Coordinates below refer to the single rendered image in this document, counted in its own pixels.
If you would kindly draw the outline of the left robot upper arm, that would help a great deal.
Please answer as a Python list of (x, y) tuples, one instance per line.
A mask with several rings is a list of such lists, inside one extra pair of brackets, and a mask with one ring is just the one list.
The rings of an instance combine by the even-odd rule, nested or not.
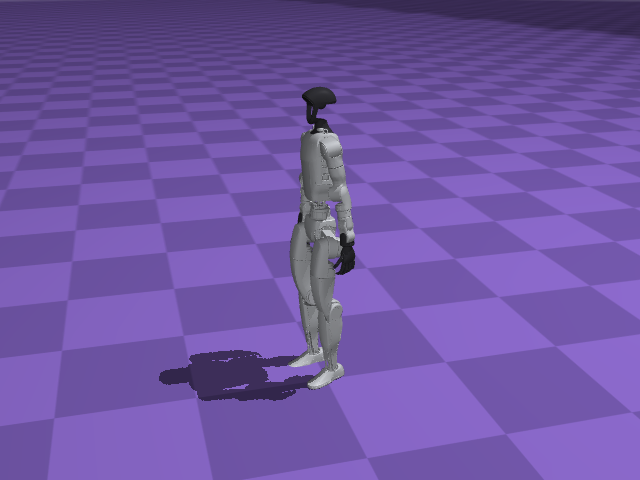
[(329, 188), (329, 198), (333, 202), (342, 202), (340, 190), (343, 186), (347, 187), (347, 185), (341, 143), (332, 137), (327, 137), (320, 140), (319, 144), (321, 155), (327, 163), (329, 175), (333, 182), (333, 186)]

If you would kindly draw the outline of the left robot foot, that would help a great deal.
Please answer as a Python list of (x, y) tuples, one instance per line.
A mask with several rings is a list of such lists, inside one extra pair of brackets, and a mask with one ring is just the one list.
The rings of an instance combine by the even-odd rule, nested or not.
[(315, 377), (307, 382), (307, 387), (310, 389), (322, 388), (330, 384), (333, 380), (342, 377), (344, 374), (345, 373), (343, 366), (340, 363), (337, 363), (337, 368), (335, 371), (330, 372), (329, 368), (323, 368)]

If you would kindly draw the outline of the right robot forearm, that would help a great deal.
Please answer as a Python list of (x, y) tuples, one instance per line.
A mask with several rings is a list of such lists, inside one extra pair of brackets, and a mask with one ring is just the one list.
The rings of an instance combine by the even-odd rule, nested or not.
[(301, 185), (301, 189), (300, 189), (300, 193), (301, 193), (301, 203), (300, 203), (300, 212), (302, 213), (302, 221), (305, 221), (305, 216), (307, 214), (310, 214), (310, 210), (311, 210), (311, 206), (309, 205), (309, 202), (312, 202), (310, 200), (308, 200), (305, 197), (304, 194), (304, 187)]

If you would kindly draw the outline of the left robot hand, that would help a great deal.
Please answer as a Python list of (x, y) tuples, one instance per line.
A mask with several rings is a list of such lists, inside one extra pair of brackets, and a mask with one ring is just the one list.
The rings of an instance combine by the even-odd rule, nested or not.
[(352, 246), (354, 245), (354, 241), (347, 243), (347, 238), (344, 233), (340, 234), (340, 245), (343, 247), (341, 250), (341, 256), (337, 263), (333, 266), (333, 268), (337, 268), (338, 265), (342, 262), (341, 269), (339, 272), (336, 272), (337, 275), (344, 275), (351, 271), (355, 266), (355, 252)]

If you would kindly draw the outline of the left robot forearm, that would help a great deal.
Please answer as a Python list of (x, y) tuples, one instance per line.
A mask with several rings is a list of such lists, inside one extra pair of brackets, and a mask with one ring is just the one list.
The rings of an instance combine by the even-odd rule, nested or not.
[[(344, 233), (347, 238), (347, 243), (353, 242), (355, 239), (355, 234), (353, 231), (353, 221), (351, 215), (351, 198), (349, 195), (349, 191), (347, 187), (343, 186), (340, 190), (340, 197), (342, 202), (335, 205), (335, 209), (337, 211), (338, 216), (338, 229), (341, 233)], [(340, 237), (339, 234), (339, 237)]]

